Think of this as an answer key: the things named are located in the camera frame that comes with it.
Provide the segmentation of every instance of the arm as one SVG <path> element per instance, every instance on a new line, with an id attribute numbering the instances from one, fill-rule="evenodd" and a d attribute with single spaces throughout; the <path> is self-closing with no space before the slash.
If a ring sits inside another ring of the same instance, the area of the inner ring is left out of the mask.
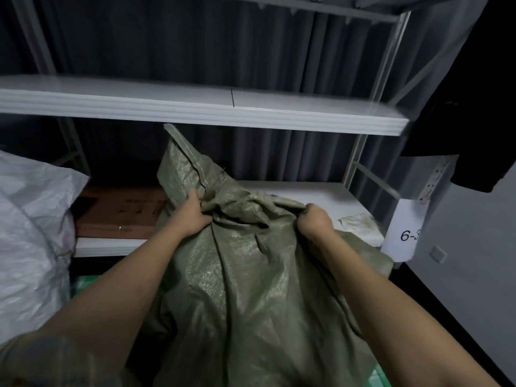
<path id="1" fill-rule="evenodd" d="M 201 213 L 195 190 L 190 190 L 188 200 L 161 231 L 82 291 L 42 331 L 74 339 L 101 359 L 107 372 L 119 371 L 175 249 L 211 221 Z"/>
<path id="2" fill-rule="evenodd" d="M 394 385 L 497 386 L 435 319 L 335 234 L 326 211 L 309 204 L 297 225 L 322 251 L 367 343 Z"/>

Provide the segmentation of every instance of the sack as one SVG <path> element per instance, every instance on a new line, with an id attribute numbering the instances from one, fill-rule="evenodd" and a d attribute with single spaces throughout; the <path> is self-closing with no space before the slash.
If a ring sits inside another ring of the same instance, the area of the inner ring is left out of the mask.
<path id="1" fill-rule="evenodd" d="M 305 206 L 249 192 L 170 124 L 158 179 L 175 206 L 197 189 L 213 223 L 175 252 L 142 333 L 155 386 L 357 386 L 376 361 L 335 281 L 296 229 Z M 392 261 L 342 233 L 384 275 Z"/>
<path id="2" fill-rule="evenodd" d="M 70 296 L 68 209 L 88 181 L 0 151 L 0 343 L 42 326 Z"/>

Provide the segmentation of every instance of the black garment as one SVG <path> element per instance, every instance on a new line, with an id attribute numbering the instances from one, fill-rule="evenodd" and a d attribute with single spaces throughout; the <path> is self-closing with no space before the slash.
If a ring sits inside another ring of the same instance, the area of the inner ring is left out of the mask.
<path id="1" fill-rule="evenodd" d="M 489 0 L 454 64 L 417 119 L 402 156 L 456 155 L 451 181 L 491 192 L 516 160 L 509 8 Z"/>

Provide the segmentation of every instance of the person's left arm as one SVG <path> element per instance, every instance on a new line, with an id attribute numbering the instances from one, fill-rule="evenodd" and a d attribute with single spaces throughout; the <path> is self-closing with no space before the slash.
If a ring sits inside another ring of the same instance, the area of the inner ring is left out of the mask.
<path id="1" fill-rule="evenodd" d="M 52 317 L 41 331 L 72 338 L 108 372 L 126 363 L 136 334 L 179 243 L 212 221 L 195 190 L 167 225 L 109 269 Z"/>

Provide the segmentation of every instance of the person's left hand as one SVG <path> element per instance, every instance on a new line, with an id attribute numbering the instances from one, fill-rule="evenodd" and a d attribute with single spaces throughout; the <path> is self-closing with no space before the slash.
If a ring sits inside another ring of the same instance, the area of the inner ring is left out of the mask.
<path id="1" fill-rule="evenodd" d="M 181 238 L 185 238 L 196 234 L 212 221 L 211 216 L 202 214 L 197 191 L 191 189 L 188 192 L 188 199 L 174 211 L 167 226 L 173 227 L 174 232 L 180 234 Z"/>

